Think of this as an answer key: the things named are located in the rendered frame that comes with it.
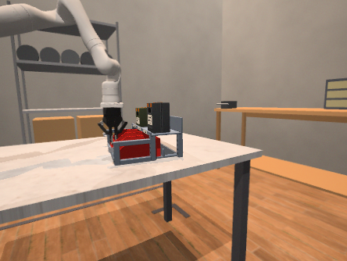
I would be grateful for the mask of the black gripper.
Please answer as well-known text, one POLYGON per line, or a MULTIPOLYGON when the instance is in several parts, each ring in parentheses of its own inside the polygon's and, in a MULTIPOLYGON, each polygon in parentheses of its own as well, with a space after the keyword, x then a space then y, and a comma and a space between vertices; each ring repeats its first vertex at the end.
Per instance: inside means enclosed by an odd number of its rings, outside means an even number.
POLYGON ((105 134, 109 135, 110 142, 113 143, 113 131, 112 127, 114 127, 114 139, 118 139, 118 134, 121 134, 123 129, 127 125, 127 121, 124 121, 121 116, 121 108, 103 108, 103 119, 100 123, 98 123, 99 127, 105 132, 105 134), (122 121, 121 129, 118 130, 118 126, 122 121), (109 128, 107 131, 103 126, 104 124, 109 128))

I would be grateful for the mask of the black tool case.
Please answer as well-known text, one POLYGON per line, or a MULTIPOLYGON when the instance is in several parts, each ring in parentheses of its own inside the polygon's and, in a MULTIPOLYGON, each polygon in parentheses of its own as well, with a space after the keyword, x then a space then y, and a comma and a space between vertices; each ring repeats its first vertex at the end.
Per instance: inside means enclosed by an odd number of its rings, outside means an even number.
POLYGON ((147 103, 148 131, 154 133, 170 132, 170 103, 147 103))

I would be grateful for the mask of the olive green tool case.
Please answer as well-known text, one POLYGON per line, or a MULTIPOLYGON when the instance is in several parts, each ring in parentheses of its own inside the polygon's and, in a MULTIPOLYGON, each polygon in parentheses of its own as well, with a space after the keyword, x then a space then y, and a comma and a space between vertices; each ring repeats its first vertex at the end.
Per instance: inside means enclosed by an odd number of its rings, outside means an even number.
POLYGON ((147 107, 136 108, 136 125, 139 127, 148 126, 147 107))

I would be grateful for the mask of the grey metal shelf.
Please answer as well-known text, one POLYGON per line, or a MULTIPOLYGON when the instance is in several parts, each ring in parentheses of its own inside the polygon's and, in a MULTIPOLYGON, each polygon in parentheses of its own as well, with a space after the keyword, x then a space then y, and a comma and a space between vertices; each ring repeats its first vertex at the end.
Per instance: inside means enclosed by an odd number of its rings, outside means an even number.
POLYGON ((129 141, 114 141, 113 148, 111 148, 109 135, 103 133, 103 137, 107 137, 107 143, 109 145, 108 150, 111 153, 113 162, 115 166, 131 164, 131 163, 143 163, 148 161, 155 161, 156 159, 167 158, 167 157, 183 157, 183 117, 170 116, 170 132, 165 133, 152 133, 148 131, 148 127, 139 127, 136 124, 132 124, 132 128, 124 128, 124 130, 138 129, 145 134, 149 135, 148 139, 138 139, 138 140, 129 140, 129 141), (177 151, 168 148, 167 146, 160 143, 161 156, 156 157, 156 136, 161 135, 177 135, 177 151), (137 158, 129 159, 120 159, 120 146, 127 145, 143 145, 149 144, 149 153, 150 156, 143 156, 137 158), (114 155, 114 157, 113 157, 114 155))

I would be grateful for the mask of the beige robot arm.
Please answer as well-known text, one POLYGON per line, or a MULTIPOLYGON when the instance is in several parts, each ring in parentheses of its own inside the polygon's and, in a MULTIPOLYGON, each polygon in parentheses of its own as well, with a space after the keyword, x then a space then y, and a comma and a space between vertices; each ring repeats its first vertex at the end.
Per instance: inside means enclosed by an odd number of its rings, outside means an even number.
POLYGON ((96 68, 107 75, 102 83, 101 108, 123 108, 119 91, 120 64, 106 55, 107 49, 91 25, 80 0, 58 0, 57 8, 47 12, 27 4, 0 6, 0 38, 74 24, 77 24, 96 68))

